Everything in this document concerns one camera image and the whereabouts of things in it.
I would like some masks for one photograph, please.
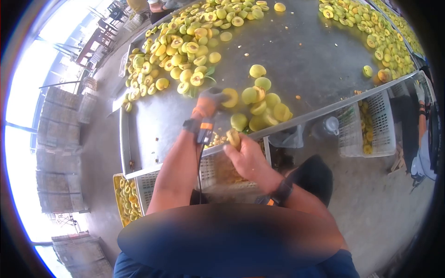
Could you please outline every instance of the gloved hand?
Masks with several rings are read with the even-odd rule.
[[[199,94],[198,103],[192,113],[199,112],[203,118],[211,118],[216,108],[229,99],[219,88],[212,87]]]
[[[425,103],[425,91],[423,90],[423,87],[420,86],[417,81],[414,81],[414,88],[416,89],[416,94],[419,102],[422,101]]]
[[[167,2],[164,4],[164,6],[167,9],[173,9],[173,8],[178,8],[179,7],[179,5],[176,2],[176,0],[167,0]]]

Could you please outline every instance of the plastic bottle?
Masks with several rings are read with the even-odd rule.
[[[338,126],[338,119],[330,116],[315,123],[311,128],[311,135],[317,140],[335,137],[339,134]]]

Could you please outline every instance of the gray glove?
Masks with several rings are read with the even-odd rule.
[[[164,4],[164,6],[167,9],[174,9],[174,8],[178,8],[179,7],[179,5],[176,2],[176,0],[167,0],[167,2]]]
[[[167,2],[165,3],[165,7],[167,9],[177,9],[177,8],[181,8],[184,7],[184,5],[191,3],[191,0],[167,0]]]
[[[423,87],[420,86],[417,81],[414,81],[414,88],[416,89],[416,94],[419,101],[425,102],[425,91],[423,90]]]
[[[200,112],[202,117],[211,118],[215,114],[216,109],[221,102],[225,102],[229,97],[223,94],[223,91],[219,88],[208,88],[199,94],[198,103],[193,109],[193,112]]]

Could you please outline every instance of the concrete floor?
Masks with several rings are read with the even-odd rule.
[[[114,51],[95,79],[99,96],[92,122],[82,130],[84,151],[82,190],[91,213],[84,214],[88,230],[101,237],[102,248],[113,266],[120,250],[117,236],[122,229],[113,190],[112,176],[122,173],[118,113],[107,117],[116,88],[122,56],[128,43],[149,23],[133,33],[121,28]],[[402,251],[416,234],[430,204],[434,183],[425,180],[412,193],[412,179],[404,170],[387,175],[394,156],[383,158],[341,158],[338,143],[305,140],[302,149],[287,149],[301,163],[318,153],[334,174],[334,191],[329,210],[337,221],[361,277],[380,270]]]

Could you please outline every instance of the hand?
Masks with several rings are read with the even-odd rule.
[[[178,3],[176,3],[176,0],[167,0],[167,2],[164,4],[164,7],[166,9],[173,9],[178,6]]]
[[[275,191],[284,177],[270,167],[257,142],[243,133],[239,134],[239,138],[239,152],[232,145],[224,146],[224,152],[236,171],[243,178],[255,182],[265,194]]]
[[[193,113],[199,112],[203,118],[211,118],[216,108],[221,102],[226,101],[227,98],[228,96],[224,95],[221,89],[215,87],[209,88],[199,94],[198,103],[193,109]]]
[[[420,86],[417,81],[414,81],[414,88],[416,89],[416,94],[419,102],[422,101],[425,103],[425,91],[423,90],[423,87]]]

